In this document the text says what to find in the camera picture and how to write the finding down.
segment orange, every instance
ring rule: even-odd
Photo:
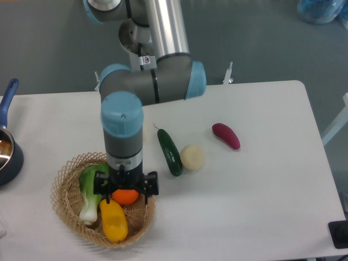
[[[136,190],[117,189],[113,193],[113,199],[118,204],[130,205],[138,198],[139,193]]]

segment fake vegetable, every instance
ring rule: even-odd
[[[97,221],[97,208],[102,200],[102,195],[93,193],[94,174],[97,170],[108,173],[108,164],[99,163],[98,165],[88,166],[79,177],[80,191],[83,196],[83,206],[79,217],[85,225],[92,225]]]
[[[113,193],[113,199],[118,204],[130,205],[136,201],[139,193],[136,190],[128,190],[128,189],[117,189]]]
[[[100,202],[100,211],[102,214],[103,231],[107,239],[111,242],[119,242],[126,238],[128,234],[128,226],[126,216],[121,206],[110,200]]]
[[[240,148],[239,139],[230,127],[223,123],[216,123],[212,129],[214,134],[229,144],[232,149],[238,150]]]
[[[188,170],[198,170],[204,163],[204,153],[198,145],[188,145],[180,154],[181,162]]]
[[[157,129],[157,138],[167,161],[170,173],[172,173],[173,176],[178,177],[183,172],[183,164],[181,162],[178,149],[176,148],[172,138],[165,130],[159,128]]]

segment yellow bell pepper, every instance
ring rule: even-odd
[[[102,200],[99,204],[102,214],[103,231],[107,239],[111,242],[119,242],[126,238],[128,234],[128,226],[126,216],[121,206],[110,200]]]

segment blue joint cap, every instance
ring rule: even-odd
[[[103,80],[107,75],[109,75],[112,72],[118,71],[118,70],[124,70],[131,72],[130,68],[127,65],[124,64],[110,64],[107,66],[102,73],[100,74],[100,86],[102,85]]]
[[[92,13],[89,4],[87,2],[87,0],[83,0],[83,6],[85,7],[86,10],[86,14],[88,15],[88,18],[95,24],[101,24],[103,22],[99,21]]]
[[[207,77],[204,66],[200,61],[192,62],[192,71],[185,100],[202,96],[207,88]]]
[[[128,91],[113,92],[102,102],[101,121],[104,130],[111,136],[134,136],[144,122],[141,100]]]

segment green leafy vegetable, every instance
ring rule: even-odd
[[[93,193],[94,175],[97,170],[108,174],[108,164],[103,162],[98,165],[88,166],[79,177],[80,191],[83,196],[83,206],[79,217],[85,225],[92,225],[97,221],[97,208],[103,199],[102,195]]]

